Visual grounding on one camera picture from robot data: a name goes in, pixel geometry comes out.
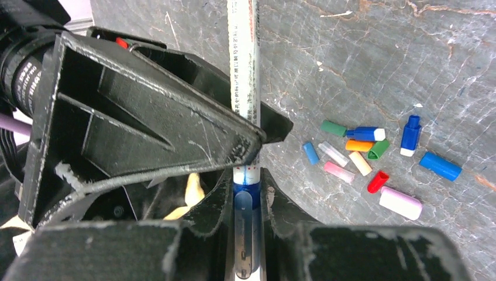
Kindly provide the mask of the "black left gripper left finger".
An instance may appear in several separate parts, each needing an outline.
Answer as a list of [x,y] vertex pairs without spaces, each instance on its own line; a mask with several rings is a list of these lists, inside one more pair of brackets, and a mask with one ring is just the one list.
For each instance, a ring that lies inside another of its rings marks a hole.
[[37,230],[2,280],[232,280],[232,172],[179,220],[84,221]]

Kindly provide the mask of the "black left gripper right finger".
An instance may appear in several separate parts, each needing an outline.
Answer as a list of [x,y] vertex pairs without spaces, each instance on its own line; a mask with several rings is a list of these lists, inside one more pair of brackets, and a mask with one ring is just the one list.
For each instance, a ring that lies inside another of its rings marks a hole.
[[469,280],[453,242],[427,227],[326,225],[261,171],[265,280]]

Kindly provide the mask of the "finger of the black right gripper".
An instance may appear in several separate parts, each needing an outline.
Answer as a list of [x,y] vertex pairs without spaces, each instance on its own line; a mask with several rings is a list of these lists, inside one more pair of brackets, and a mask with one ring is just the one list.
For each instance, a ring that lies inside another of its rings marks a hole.
[[[169,71],[196,90],[231,107],[230,78],[214,65],[192,53],[165,49],[151,44],[136,45],[135,52],[144,55],[154,65]],[[260,128],[266,133],[266,143],[282,142],[294,123],[265,103],[260,104]]]
[[36,227],[80,220],[100,196],[156,178],[251,162],[266,133],[135,52],[129,41],[56,36],[17,195]]

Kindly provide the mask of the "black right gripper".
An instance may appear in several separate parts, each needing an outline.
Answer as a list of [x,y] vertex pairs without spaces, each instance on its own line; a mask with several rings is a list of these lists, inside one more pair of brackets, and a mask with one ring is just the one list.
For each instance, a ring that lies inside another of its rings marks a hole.
[[57,35],[57,26],[1,26],[1,153],[7,171],[17,183],[24,181],[25,172],[13,133],[30,134],[31,128],[14,120],[12,112],[19,109],[33,116],[43,57],[53,51]]

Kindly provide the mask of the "blue long nib marker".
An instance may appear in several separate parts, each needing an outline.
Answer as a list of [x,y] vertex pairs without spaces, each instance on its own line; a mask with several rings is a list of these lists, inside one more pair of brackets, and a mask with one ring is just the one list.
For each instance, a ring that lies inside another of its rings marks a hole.
[[[257,1],[228,1],[231,107],[260,126],[259,17]],[[233,168],[235,272],[248,279],[260,265],[259,158]]]

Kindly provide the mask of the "pink clear pen cap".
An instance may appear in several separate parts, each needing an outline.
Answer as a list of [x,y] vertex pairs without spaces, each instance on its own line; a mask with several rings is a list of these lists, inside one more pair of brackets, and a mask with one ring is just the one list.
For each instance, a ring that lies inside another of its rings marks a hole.
[[339,179],[343,180],[346,183],[351,183],[355,177],[354,173],[345,170],[344,168],[331,162],[326,162],[323,169],[324,171],[330,173],[333,176],[338,177]]

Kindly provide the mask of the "light blue marker cap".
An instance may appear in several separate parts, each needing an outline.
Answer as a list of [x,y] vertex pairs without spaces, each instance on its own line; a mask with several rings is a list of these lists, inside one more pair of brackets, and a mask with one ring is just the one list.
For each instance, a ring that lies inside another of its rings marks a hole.
[[320,158],[311,142],[306,142],[302,146],[311,165],[315,165],[320,161]]

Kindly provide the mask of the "beige marker cap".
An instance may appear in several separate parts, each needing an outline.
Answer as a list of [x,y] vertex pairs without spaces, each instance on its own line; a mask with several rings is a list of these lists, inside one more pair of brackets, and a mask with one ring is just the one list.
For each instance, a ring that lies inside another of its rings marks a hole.
[[366,176],[372,172],[371,166],[367,163],[362,154],[358,151],[354,151],[349,155],[350,160],[357,167],[358,171],[362,176]]

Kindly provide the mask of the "red marker cap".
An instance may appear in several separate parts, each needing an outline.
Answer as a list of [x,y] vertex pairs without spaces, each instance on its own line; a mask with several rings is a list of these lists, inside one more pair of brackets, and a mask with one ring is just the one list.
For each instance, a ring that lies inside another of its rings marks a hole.
[[379,170],[373,177],[373,179],[369,182],[367,191],[371,194],[377,193],[381,190],[381,188],[383,187],[383,185],[385,185],[389,178],[390,176],[386,172]]

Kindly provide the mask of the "pink highlighter cap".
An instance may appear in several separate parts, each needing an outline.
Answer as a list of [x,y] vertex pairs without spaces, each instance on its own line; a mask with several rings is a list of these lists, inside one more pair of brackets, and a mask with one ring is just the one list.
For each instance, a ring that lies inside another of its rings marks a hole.
[[387,186],[383,186],[380,193],[380,206],[409,220],[415,221],[420,217],[423,205],[419,200]]

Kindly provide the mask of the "orange marker cap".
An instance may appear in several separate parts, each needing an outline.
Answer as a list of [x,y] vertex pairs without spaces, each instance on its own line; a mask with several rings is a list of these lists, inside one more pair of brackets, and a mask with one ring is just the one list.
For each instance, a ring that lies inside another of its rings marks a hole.
[[374,145],[375,142],[349,139],[345,144],[345,149],[348,151],[368,152]]

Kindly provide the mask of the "green marker cap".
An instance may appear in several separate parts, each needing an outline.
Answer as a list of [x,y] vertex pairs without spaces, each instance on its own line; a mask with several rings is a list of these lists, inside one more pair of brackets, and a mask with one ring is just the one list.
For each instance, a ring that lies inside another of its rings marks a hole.
[[385,151],[389,148],[390,142],[387,139],[376,142],[367,152],[368,160],[378,160],[382,157]]
[[320,130],[334,134],[339,137],[345,137],[347,134],[347,128],[345,126],[339,125],[332,121],[324,120],[321,123]]

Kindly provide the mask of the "blue white marker cap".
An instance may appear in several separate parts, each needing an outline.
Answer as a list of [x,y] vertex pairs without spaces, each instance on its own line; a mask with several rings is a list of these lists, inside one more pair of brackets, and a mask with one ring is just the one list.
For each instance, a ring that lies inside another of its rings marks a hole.
[[356,141],[378,142],[386,138],[385,129],[373,126],[359,126],[346,131],[346,137]]

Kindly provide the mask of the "small blue marker cap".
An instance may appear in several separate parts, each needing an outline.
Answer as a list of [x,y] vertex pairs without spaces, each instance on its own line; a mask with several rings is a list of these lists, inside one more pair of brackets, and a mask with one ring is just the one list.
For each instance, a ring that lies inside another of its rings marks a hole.
[[412,157],[414,155],[422,129],[420,120],[421,118],[417,115],[409,116],[402,133],[399,150],[401,155],[406,157]]

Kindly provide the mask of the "large blue marker cap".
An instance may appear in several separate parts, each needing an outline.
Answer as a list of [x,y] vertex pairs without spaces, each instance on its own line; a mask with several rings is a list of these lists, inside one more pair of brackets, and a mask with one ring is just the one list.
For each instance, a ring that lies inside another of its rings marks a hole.
[[455,181],[462,171],[460,166],[431,152],[426,152],[419,164],[450,181]]

